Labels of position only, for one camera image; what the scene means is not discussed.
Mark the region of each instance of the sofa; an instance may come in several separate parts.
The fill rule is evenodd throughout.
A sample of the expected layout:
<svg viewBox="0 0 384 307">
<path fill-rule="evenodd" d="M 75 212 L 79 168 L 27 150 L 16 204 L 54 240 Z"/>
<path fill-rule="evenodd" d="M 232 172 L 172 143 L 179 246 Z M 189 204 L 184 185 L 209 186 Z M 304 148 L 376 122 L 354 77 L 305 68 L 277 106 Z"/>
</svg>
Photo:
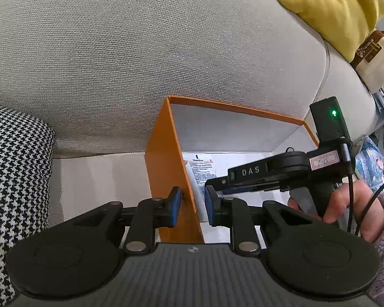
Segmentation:
<svg viewBox="0 0 384 307">
<path fill-rule="evenodd" d="M 50 224 L 151 196 L 143 152 L 170 94 L 311 129 L 310 103 L 336 96 L 353 140 L 380 121 L 347 61 L 277 0 L 0 0 L 0 106 L 56 133 Z"/>
</svg>

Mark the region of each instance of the black and white patterned fabric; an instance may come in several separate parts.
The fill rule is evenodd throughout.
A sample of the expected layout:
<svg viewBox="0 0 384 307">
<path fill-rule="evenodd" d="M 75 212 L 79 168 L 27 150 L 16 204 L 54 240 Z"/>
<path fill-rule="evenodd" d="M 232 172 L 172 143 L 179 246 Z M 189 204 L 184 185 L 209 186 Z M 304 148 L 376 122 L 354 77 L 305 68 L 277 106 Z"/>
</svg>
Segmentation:
<svg viewBox="0 0 384 307">
<path fill-rule="evenodd" d="M 53 143 L 46 123 L 0 107 L 0 306 L 15 294 L 6 253 L 47 227 Z"/>
</svg>

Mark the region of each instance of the white sticker label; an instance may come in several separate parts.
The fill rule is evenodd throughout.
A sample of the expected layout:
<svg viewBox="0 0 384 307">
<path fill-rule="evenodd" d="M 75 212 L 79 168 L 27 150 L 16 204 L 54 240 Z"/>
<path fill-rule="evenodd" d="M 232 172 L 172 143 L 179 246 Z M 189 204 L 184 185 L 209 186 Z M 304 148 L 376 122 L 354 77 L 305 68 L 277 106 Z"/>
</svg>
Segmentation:
<svg viewBox="0 0 384 307">
<path fill-rule="evenodd" d="M 340 162 L 339 153 L 337 152 L 337 150 L 333 150 L 322 155 L 315 156 L 313 158 L 310 158 L 309 160 L 312 171 L 322 169 L 323 167 L 327 167 Z"/>
</svg>

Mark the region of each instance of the human hand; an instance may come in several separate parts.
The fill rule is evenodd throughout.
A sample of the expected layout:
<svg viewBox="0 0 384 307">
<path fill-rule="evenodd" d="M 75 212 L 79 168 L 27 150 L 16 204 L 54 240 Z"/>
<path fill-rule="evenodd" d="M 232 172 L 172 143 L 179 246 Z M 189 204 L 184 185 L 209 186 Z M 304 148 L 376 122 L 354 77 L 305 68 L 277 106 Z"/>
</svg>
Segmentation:
<svg viewBox="0 0 384 307">
<path fill-rule="evenodd" d="M 354 189 L 354 216 L 359 222 L 361 213 L 365 206 L 373 196 L 370 187 L 362 180 L 357 180 L 353 183 Z M 325 223 L 331 224 L 340 218 L 344 210 L 348 207 L 350 198 L 348 193 L 348 184 L 344 184 L 336 189 L 330 196 L 326 213 L 322 220 Z M 290 198 L 287 205 L 296 210 L 300 210 L 297 202 Z M 368 242 L 374 242 L 384 230 L 384 208 L 376 199 L 370 207 L 363 223 L 360 227 L 361 236 Z"/>
</svg>

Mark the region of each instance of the yellow blanket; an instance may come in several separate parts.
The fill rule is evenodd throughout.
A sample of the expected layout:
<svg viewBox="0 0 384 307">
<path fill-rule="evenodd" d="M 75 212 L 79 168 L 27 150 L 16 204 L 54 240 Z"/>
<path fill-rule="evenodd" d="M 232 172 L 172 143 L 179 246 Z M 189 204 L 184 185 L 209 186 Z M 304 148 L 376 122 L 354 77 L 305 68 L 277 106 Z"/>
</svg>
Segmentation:
<svg viewBox="0 0 384 307">
<path fill-rule="evenodd" d="M 279 0 L 319 32 L 347 61 L 384 16 L 384 0 Z"/>
</svg>

